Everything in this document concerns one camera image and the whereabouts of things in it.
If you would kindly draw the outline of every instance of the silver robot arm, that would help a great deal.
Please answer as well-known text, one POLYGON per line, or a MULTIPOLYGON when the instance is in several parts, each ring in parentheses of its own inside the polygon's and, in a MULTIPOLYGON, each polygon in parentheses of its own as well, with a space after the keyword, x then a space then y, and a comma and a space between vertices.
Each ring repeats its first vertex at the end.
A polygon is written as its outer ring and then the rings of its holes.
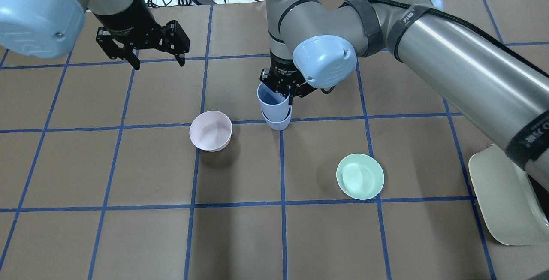
POLYGON ((0 44, 41 58, 66 55, 84 26, 86 9, 103 25, 96 42, 109 58, 139 69, 133 50, 157 49, 184 65, 190 45, 184 30, 175 20, 157 24, 143 0, 0 0, 0 44))
POLYGON ((433 9, 442 0, 348 0, 332 12, 318 0, 266 5, 271 67, 260 79, 273 91, 330 88, 357 57, 388 48, 549 190, 547 74, 433 9))

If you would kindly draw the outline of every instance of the stacked cup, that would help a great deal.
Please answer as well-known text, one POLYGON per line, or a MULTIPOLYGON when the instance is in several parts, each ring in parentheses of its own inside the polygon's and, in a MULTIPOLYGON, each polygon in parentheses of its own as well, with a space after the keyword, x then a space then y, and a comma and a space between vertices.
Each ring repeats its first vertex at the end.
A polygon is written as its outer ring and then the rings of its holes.
POLYGON ((277 131, 288 127, 292 119, 290 96, 285 98, 280 93, 273 92, 267 85, 260 83, 257 87, 257 99, 261 104, 263 118, 269 127, 277 131))

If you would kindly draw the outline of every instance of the black velcro strap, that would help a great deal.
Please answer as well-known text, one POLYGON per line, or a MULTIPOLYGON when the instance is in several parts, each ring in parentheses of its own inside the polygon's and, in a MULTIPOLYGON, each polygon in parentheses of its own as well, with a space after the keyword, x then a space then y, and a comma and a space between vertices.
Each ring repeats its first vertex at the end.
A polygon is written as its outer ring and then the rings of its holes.
POLYGON ((389 36, 387 36, 387 48, 396 60, 401 63, 402 61, 400 60, 400 57, 398 57, 398 44, 400 43, 400 39, 402 39, 404 32, 406 32, 406 30, 408 30, 414 22, 419 20, 419 18, 421 18, 430 8, 431 7, 424 5, 410 6, 408 11, 404 13, 404 16, 398 20, 389 31, 389 36))
POLYGON ((368 49, 361 57, 368 57, 382 50, 384 48, 383 33, 376 10, 370 2, 368 0, 346 0, 339 8, 347 5, 359 14, 364 36, 368 38, 368 49))
POLYGON ((536 117, 509 142, 505 154, 521 169, 549 149, 549 111, 536 117))
POLYGON ((297 7, 298 5, 300 4, 304 4, 304 3, 308 3, 308 2, 313 2, 313 3, 320 3, 320 1, 318 0, 298 0, 294 3, 292 3, 288 8, 286 8, 286 10, 284 10, 284 12, 282 13, 282 15, 280 15, 280 19, 278 20, 278 32, 280 32, 280 26, 282 25, 282 21, 284 20, 284 18, 286 17, 286 15, 295 7, 297 7))

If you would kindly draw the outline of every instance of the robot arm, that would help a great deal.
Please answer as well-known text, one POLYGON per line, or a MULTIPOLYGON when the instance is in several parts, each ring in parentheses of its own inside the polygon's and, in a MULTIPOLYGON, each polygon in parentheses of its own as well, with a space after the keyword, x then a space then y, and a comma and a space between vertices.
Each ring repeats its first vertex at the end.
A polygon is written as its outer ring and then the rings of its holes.
POLYGON ((318 0, 266 0, 271 68, 261 81, 306 96, 347 78, 357 57, 387 47, 549 190, 547 74, 430 10, 441 0, 371 1, 328 12, 318 0))
POLYGON ((175 20, 157 24, 143 0, 0 0, 0 44, 41 58, 66 55, 84 26, 87 8, 103 25, 96 42, 111 59, 127 60, 139 69, 133 50, 157 49, 184 66, 189 38, 175 20))

